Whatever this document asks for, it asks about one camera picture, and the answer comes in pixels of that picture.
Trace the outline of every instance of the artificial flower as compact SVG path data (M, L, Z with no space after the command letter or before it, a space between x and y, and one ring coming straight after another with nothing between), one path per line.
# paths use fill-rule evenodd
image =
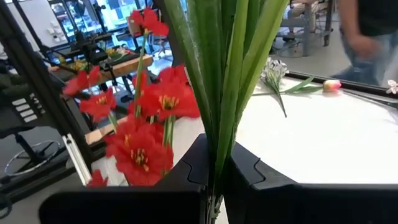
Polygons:
M72 78L63 89L64 95L73 96L76 93L89 88L97 84L100 77L100 67L94 66L94 68L87 74L85 70L79 70L78 75Z
M88 84L90 86L97 84L99 78L100 78L100 66L94 66L94 68L91 69L91 71L88 74Z
M100 170L94 170L91 175L91 180L86 185L87 187L106 187L108 184L108 178L103 178Z
M160 120L169 116L200 117L193 90L179 83L149 85L146 93L137 99L136 103L148 116L158 114Z
M149 124L142 117L128 116L125 122L119 124L114 135L105 138L106 157L123 159L123 156L120 157L120 148L124 147L124 140L136 131L149 133L155 142L162 144L164 128L160 123Z
M287 66L285 63L281 62L280 60L272 60L269 57L267 59L266 66L260 74L260 80L263 81L264 84L277 95L280 107L282 108L285 117L287 117L287 115L282 96L280 95L280 82L286 73Z
M111 109L116 107L116 100L112 88L106 93L91 95L89 100L80 102L80 111L93 116L93 121L99 121L102 117L110 114Z
M390 86L390 88L386 91L386 93L397 94L398 91L397 82L395 82L394 80L388 80L388 85Z
M158 20L155 11L152 9L144 9L144 15L135 10L131 13L130 20L134 20L134 23L142 26L146 32L152 31L155 35L169 34L167 25Z
M154 185L170 168L170 162L167 162L171 158L170 154L156 142L149 129L130 129L124 133L122 142L114 144L119 149L116 167L131 185Z
M181 84L189 84L187 74L185 73L185 66L179 65L177 67L167 67L163 69L157 77L161 82L174 82Z
M137 89L137 75L132 78L132 84L134 85L134 88ZM144 93L146 85L147 85L147 72L143 70L141 72L141 85L140 85L141 95Z
M333 92L341 87L340 80L326 80L323 82L324 92Z
M79 72L77 77L72 78L63 89L64 95L73 96L76 93L88 88L87 76L83 72Z

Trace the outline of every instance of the flower bud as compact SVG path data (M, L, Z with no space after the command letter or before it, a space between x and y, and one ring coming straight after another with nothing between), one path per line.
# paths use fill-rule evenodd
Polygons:
M326 80L323 82L323 91L332 92L341 87L340 80Z

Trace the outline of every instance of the white table surface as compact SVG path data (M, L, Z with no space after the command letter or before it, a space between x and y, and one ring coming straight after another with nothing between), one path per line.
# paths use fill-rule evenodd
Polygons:
M285 78L282 89L297 83ZM268 91L258 84L254 92ZM299 183L398 184L396 110L342 91L282 98L287 118L274 97L252 96L236 141ZM204 133L201 119L182 118L176 122L174 164L200 133ZM115 172L113 164L113 160L102 159L93 168L100 168L106 175ZM227 223L224 211L218 223Z

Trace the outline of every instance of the table leg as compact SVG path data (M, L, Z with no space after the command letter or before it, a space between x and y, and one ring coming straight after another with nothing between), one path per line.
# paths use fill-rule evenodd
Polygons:
M331 32L331 13L333 10L333 2L334 0L328 1L328 7L326 9L326 24L325 24L325 32L327 35L323 38L323 46L329 46L330 32Z
M305 25L304 25L304 35L303 35L303 56L304 57L309 55L311 16L312 16L311 5L305 4L305 11L304 11Z
M128 80L127 80L127 77L126 77L126 76L123 76L123 77L122 77L122 80L123 80L124 86L126 87L126 90L127 90L129 93L132 94L132 91L131 91L131 88L130 88L130 84L129 84Z

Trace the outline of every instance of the green leaf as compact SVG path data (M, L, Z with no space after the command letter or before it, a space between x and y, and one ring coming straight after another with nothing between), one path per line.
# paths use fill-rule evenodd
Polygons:
M293 93L303 87L305 87L306 85L310 84L312 82L314 77L308 77L306 80L302 81L301 83L293 86L292 88L289 88L287 90L284 90L285 93Z
M210 118L208 97L211 98L211 96L206 95L205 86L202 80L201 71L203 70L203 56L197 49L196 43L198 42L198 35L195 33L193 28L197 26L197 22L194 19L195 17L192 16L192 19L189 20L190 26L188 25L188 21L183 13L180 1L165 0L165 5L172 21L172 24L168 25L174 27L177 40L179 41L180 46L182 46L182 50L184 52L185 66L187 67L188 75L195 92L195 98L207 133L207 138L209 139L209 142L213 142L212 136L217 133L213 132L214 128Z
M236 122L239 122L254 87L268 58L269 49L279 30L288 0L266 0L257 22L252 42L244 57L239 99L236 108Z
M246 22L246 36L244 38L243 54L249 50L260 13L260 0L249 0L248 21Z
M221 100L220 133L218 138L215 177L220 177L227 153L234 140L236 101L238 99L239 78L242 71L243 45L248 17L248 1L237 0L233 34L229 46L228 69L224 76L223 98Z
M322 86L305 86L305 87L299 88L295 92L288 92L288 94L289 93L313 93L313 92L316 92L316 91L319 91L322 89L323 89Z
M202 79L210 107L210 117L214 132L218 132L220 122L220 101L222 88L221 55L222 51L222 21L221 0L187 0L188 18L195 20L195 33L198 35L197 48L202 55Z
M237 0L221 0L221 20L223 23L223 55L221 59L221 66L223 73L221 79L224 80L225 69L227 67L226 61L228 59L229 44L231 42L232 28L235 18Z

